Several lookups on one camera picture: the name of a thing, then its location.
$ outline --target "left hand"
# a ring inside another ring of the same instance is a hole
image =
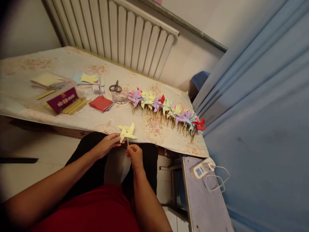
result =
[[[94,148],[90,150],[98,159],[103,158],[113,147],[120,147],[120,133],[113,133],[105,136]]]

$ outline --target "blue curtain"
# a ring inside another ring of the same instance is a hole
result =
[[[231,174],[223,197],[235,230],[309,231],[309,1],[278,4],[246,36],[193,106]]]

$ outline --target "leg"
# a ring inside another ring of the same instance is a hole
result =
[[[68,160],[65,166],[76,161],[78,158],[83,156],[85,153],[90,151],[94,146],[96,146],[106,135],[99,132],[92,132],[86,135],[80,141],[77,149]],[[89,192],[99,186],[104,184],[104,169],[107,161],[107,156],[98,160],[93,164],[93,166],[84,174],[84,176],[72,187],[72,189],[66,194],[59,204],[81,195],[83,193]]]
[[[142,143],[139,147],[143,150],[143,165],[146,172],[147,180],[157,195],[157,162],[158,162],[158,149],[154,144]],[[131,201],[134,196],[134,184],[133,184],[133,169],[132,165],[128,174],[122,182],[122,192]]]

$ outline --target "red folded paper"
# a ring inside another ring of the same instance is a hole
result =
[[[95,100],[89,102],[89,105],[101,112],[104,112],[106,110],[109,110],[110,106],[113,103],[114,103],[113,101],[108,100],[103,95],[101,95],[101,96],[98,96]]]

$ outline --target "red shirt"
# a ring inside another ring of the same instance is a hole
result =
[[[121,187],[103,185],[63,205],[31,231],[139,231]]]

